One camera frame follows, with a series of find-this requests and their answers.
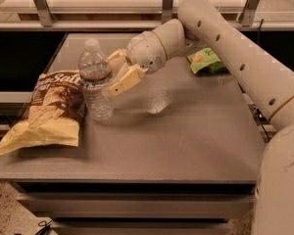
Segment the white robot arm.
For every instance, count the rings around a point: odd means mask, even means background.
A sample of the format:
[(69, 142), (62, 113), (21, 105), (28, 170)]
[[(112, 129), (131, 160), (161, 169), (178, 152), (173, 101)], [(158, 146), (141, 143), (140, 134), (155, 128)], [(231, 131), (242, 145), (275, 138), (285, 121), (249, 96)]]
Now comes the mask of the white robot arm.
[(177, 18), (130, 40), (108, 56), (116, 96), (176, 56), (207, 44), (276, 134), (258, 172), (251, 235), (294, 235), (294, 71), (229, 24), (208, 0), (182, 0)]

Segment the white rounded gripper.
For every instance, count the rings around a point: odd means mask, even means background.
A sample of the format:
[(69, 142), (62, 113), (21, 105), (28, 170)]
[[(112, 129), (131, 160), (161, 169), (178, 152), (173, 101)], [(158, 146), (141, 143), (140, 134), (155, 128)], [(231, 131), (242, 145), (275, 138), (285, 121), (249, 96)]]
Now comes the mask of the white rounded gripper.
[(153, 31), (144, 31), (133, 37), (126, 46), (133, 66), (127, 63), (126, 51), (118, 49), (108, 57), (112, 74), (116, 77), (103, 88), (102, 94), (114, 97), (137, 85), (145, 73), (154, 73), (167, 61), (164, 46)]

